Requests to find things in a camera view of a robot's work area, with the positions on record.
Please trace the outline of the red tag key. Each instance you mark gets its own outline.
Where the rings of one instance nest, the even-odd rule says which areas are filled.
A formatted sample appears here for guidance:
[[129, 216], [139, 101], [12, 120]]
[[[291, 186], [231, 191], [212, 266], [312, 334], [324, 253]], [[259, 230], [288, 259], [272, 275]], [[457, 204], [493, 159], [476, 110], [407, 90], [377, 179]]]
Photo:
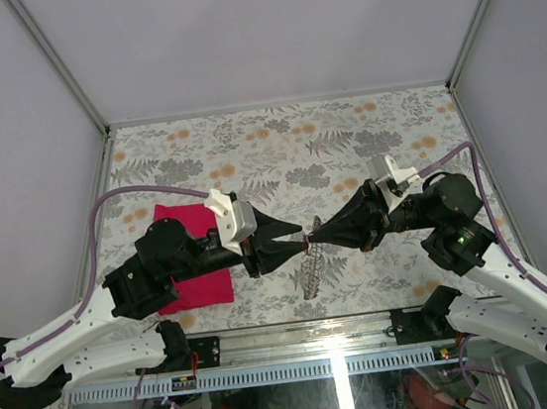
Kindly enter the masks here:
[[307, 236], [305, 234], [302, 236], [302, 240], [303, 240], [303, 244], [304, 244], [304, 254], [308, 256], [310, 246], [309, 246]]

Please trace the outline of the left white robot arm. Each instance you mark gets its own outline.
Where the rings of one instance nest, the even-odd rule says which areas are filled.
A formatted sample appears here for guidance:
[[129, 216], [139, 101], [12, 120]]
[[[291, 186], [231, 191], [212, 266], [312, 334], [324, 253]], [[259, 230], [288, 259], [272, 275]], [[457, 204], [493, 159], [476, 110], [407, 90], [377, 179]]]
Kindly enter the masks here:
[[202, 238], [178, 219], [154, 221], [136, 241], [135, 254], [76, 307], [28, 336], [0, 337], [0, 409], [44, 409], [67, 389], [113, 374], [194, 368], [195, 354], [172, 320], [118, 343], [100, 339], [177, 300], [177, 283], [237, 264], [261, 277], [306, 250], [304, 241], [287, 239], [301, 226], [246, 202], [235, 201], [216, 220]]

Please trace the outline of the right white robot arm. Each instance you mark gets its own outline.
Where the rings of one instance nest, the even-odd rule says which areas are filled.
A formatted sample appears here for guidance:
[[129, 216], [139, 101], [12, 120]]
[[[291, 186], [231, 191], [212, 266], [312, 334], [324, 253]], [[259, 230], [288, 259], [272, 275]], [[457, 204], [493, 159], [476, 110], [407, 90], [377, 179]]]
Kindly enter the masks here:
[[411, 194], [390, 181], [368, 180], [307, 239], [365, 253], [389, 233], [427, 230], [421, 246], [434, 264], [519, 308], [493, 308], [441, 285], [422, 309], [427, 333], [442, 339], [453, 330], [480, 335], [547, 364], [547, 275], [507, 254], [497, 232], [475, 220], [483, 205], [473, 183], [460, 173], [437, 172]]

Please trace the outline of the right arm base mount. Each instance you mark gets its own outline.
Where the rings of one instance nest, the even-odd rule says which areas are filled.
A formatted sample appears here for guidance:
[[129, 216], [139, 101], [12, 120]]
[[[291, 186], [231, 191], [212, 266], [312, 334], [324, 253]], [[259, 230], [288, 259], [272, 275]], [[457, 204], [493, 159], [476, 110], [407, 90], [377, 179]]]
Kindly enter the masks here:
[[384, 330], [385, 335], [399, 346], [455, 338], [457, 330], [450, 326], [446, 316], [450, 305], [460, 295], [459, 289], [441, 285], [418, 310], [389, 310], [390, 325]]

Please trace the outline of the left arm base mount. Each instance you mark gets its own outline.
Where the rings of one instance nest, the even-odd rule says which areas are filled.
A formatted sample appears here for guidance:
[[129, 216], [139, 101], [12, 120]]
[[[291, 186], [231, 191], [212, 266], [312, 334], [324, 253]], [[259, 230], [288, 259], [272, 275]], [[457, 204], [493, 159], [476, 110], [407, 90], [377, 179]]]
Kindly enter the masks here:
[[201, 370], [220, 366], [219, 337], [208, 336], [190, 340], [180, 325], [170, 320], [160, 322], [156, 330], [164, 341], [165, 359], [159, 366], [161, 372]]

